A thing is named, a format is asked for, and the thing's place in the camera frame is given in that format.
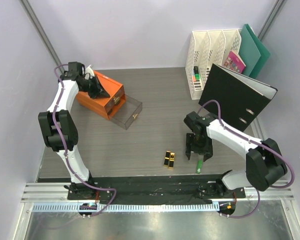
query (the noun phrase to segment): binder hole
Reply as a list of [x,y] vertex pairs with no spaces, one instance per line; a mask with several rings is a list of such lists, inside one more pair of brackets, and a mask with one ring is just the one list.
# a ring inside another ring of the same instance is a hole
[[239,117],[239,119],[240,119],[240,121],[241,121],[241,122],[243,122],[243,123],[247,124],[247,121],[246,121],[246,120],[244,120],[243,118]]
[[250,109],[246,108],[245,109],[248,113],[250,113],[251,115],[255,115],[255,113],[253,111],[251,111]]

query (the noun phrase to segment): metal floor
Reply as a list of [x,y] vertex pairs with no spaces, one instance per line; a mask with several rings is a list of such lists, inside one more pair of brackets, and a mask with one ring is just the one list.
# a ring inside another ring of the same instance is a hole
[[[195,174],[198,156],[185,156],[186,114],[197,111],[191,100],[184,68],[103,70],[123,83],[125,93],[142,102],[143,110],[128,130],[105,120],[75,100],[71,116],[78,129],[78,149],[92,176]],[[252,135],[249,126],[246,133]],[[175,153],[174,169],[163,167],[166,151]],[[221,174],[245,167],[245,161],[227,146],[213,141],[213,157],[204,163],[202,174]],[[69,177],[60,159],[46,150],[41,178]]]
[[[250,212],[256,201],[237,203],[236,214]],[[103,213],[79,218],[55,230],[77,213],[32,213],[26,240],[292,240],[281,201],[261,201],[244,219],[216,212]]]

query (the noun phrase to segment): black binder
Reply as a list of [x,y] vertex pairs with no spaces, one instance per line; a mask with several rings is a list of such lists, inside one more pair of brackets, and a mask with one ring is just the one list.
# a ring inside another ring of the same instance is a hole
[[[204,86],[199,104],[217,100],[221,106],[221,118],[230,126],[244,131],[268,105],[277,89],[260,81],[213,64]],[[217,105],[205,107],[218,114]]]

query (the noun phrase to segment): orange box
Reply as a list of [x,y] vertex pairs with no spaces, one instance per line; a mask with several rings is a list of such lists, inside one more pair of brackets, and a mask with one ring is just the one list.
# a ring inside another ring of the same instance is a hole
[[126,102],[124,86],[100,72],[93,72],[110,97],[91,99],[87,92],[80,91],[76,99],[81,105],[110,120]]

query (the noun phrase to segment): binder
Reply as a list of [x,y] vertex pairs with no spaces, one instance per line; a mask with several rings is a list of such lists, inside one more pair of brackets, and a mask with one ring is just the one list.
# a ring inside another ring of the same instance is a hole
[[271,54],[248,24],[243,26],[240,35],[239,56],[246,65],[242,74],[255,79]]
[[[205,83],[199,104],[217,100],[221,118],[230,126],[244,131],[277,93],[277,89],[243,74],[213,64]],[[218,114],[217,105],[205,107]]]

